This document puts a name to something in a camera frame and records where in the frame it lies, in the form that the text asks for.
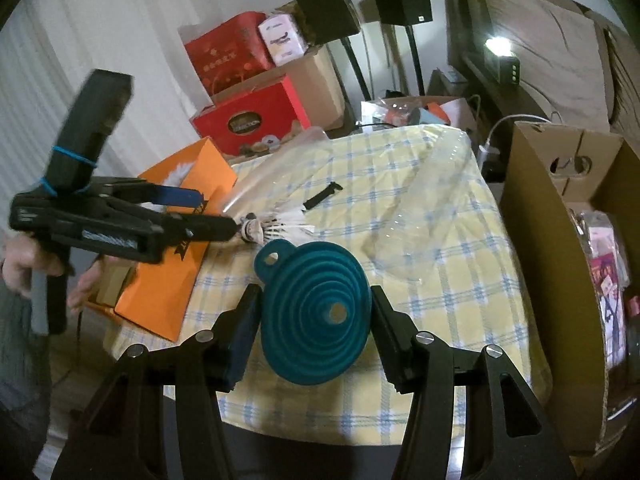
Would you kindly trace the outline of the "person left hand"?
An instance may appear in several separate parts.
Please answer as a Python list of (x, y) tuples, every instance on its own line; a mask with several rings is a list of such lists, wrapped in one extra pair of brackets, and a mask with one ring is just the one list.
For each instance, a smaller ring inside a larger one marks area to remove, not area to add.
[[(110, 259), (104, 257), (94, 260), (92, 266), (81, 274), (75, 287), (67, 294), (67, 307), (72, 310), (82, 307), (100, 284), (110, 262)], [(67, 273), (66, 266), (60, 258), (44, 250), (33, 237), (20, 234), (8, 240), (4, 248), (1, 274), (9, 291), (29, 299), (32, 296), (32, 274), (35, 271), (54, 278)]]

